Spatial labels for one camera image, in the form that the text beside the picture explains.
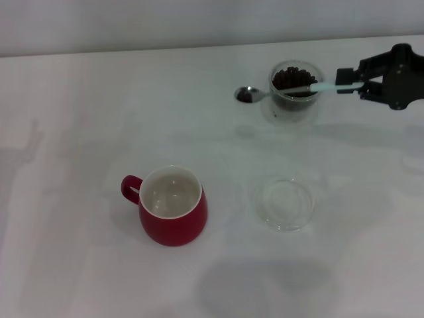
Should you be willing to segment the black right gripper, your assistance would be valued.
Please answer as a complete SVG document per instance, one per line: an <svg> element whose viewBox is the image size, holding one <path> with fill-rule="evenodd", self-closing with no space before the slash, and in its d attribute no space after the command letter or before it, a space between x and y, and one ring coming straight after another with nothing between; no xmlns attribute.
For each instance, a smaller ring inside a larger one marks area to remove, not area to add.
<svg viewBox="0 0 424 318"><path fill-rule="evenodd" d="M383 85L371 79L382 76ZM359 88L337 90L338 94L357 92L360 99L387 103L393 110L404 110L423 99L423 56L409 44L396 44L391 51L360 61L356 70L339 68L337 85L361 83Z"/></svg>

